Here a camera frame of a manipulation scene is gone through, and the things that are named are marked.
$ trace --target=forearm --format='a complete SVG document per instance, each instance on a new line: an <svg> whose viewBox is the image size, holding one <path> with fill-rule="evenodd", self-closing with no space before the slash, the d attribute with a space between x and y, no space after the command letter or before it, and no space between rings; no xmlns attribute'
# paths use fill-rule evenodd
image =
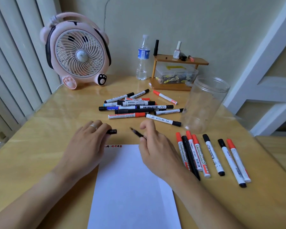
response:
<svg viewBox="0 0 286 229"><path fill-rule="evenodd" d="M36 228L50 209L75 184L49 172L0 212L0 229Z"/></svg>
<svg viewBox="0 0 286 229"><path fill-rule="evenodd" d="M199 228L244 228L188 170L180 169L174 172L168 184Z"/></svg>

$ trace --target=plastic water bottle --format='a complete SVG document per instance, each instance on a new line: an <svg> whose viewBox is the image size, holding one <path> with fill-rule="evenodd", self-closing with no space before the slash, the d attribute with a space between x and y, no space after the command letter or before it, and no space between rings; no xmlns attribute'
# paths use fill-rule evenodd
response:
<svg viewBox="0 0 286 229"><path fill-rule="evenodd" d="M147 34L143 34L143 43L138 50L138 59L140 59L139 66L137 68L137 79L138 80L145 80L146 79L146 68L145 64L149 59L149 45L148 45L148 38Z"/></svg>

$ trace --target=ring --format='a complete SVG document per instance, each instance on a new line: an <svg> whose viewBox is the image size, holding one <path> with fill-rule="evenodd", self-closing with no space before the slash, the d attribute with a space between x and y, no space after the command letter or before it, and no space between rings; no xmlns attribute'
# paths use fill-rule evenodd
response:
<svg viewBox="0 0 286 229"><path fill-rule="evenodd" d="M95 126L95 125L93 125L93 123L92 123L90 126L94 127L94 128L95 128L95 130L97 130L97 129L98 129L98 127L97 127L97 126Z"/></svg>

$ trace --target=pink fan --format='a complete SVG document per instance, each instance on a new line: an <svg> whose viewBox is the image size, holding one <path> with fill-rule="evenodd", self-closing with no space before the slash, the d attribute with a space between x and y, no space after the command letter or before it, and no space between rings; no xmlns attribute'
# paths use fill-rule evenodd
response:
<svg viewBox="0 0 286 229"><path fill-rule="evenodd" d="M63 21L66 17L84 22ZM109 39L90 19L73 12L58 14L42 28L40 40L45 44L50 68L68 88L75 89L79 83L105 84L105 72L111 65Z"/></svg>

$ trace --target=plastic storage box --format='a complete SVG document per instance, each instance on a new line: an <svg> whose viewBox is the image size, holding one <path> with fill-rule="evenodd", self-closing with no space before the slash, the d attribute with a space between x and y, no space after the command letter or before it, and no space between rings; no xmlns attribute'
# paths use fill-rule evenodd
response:
<svg viewBox="0 0 286 229"><path fill-rule="evenodd" d="M157 63L155 78L160 84L180 84L186 81L194 81L198 74L193 65L180 64L177 65L163 63Z"/></svg>

